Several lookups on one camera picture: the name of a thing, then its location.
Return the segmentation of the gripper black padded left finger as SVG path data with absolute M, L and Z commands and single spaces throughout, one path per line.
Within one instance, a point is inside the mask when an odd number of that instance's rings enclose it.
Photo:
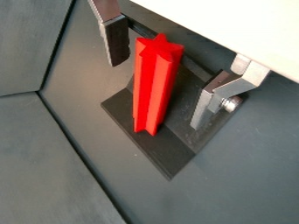
M 129 57 L 127 17 L 121 14 L 117 0 L 88 0 L 97 19 L 100 35 L 107 49 L 107 60 L 112 67 Z

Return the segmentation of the gripper silver bracket right finger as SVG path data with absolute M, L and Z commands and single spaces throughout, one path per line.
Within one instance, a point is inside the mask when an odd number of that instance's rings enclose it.
M 239 94 L 257 88 L 269 73 L 265 66 L 241 54 L 236 55 L 229 69 L 231 73 L 221 71 L 200 92 L 191 118 L 191 126 L 195 130 L 220 109 L 225 109 L 229 113 L 236 110 L 241 103 Z

